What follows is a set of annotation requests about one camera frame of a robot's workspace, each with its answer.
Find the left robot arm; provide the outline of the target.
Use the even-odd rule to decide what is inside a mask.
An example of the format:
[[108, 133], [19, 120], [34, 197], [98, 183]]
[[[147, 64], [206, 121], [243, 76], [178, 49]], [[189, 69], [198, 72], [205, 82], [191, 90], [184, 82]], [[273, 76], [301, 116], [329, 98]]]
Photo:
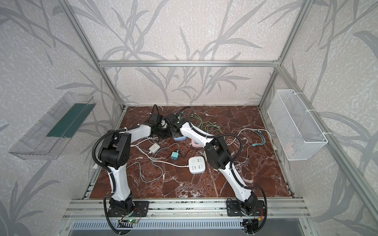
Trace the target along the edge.
[[160, 139], [171, 136], [169, 125], [162, 115], [151, 114], [150, 118], [142, 124], [130, 128], [109, 130], [95, 142], [92, 159], [108, 173], [112, 189], [109, 203], [112, 208], [119, 208], [127, 212], [134, 208], [126, 172], [131, 143], [153, 136]]

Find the teal charger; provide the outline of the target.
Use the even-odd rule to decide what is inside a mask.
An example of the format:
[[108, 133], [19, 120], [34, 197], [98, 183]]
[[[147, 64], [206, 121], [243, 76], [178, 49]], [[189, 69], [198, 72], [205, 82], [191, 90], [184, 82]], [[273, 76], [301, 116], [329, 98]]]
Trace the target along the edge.
[[172, 160], [178, 160], [178, 158], [179, 158], [179, 151], [178, 150], [177, 151], [173, 151], [172, 154], [171, 154], [171, 156], [170, 156], [170, 158]]

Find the blue power strip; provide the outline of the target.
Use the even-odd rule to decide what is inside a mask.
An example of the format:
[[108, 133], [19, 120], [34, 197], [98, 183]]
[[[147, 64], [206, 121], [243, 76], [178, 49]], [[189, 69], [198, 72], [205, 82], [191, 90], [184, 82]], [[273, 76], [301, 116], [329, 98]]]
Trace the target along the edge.
[[186, 140], [186, 136], [180, 136], [180, 137], [173, 137], [173, 139], [175, 140], [175, 141], [183, 141], [183, 140]]

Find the white power strip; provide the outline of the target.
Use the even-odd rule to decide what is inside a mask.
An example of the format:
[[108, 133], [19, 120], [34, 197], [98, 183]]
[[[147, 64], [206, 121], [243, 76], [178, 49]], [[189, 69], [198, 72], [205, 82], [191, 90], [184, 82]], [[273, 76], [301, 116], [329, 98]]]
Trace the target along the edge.
[[190, 173], [193, 175], [202, 174], [206, 170], [205, 159], [202, 156], [191, 157], [188, 160]]

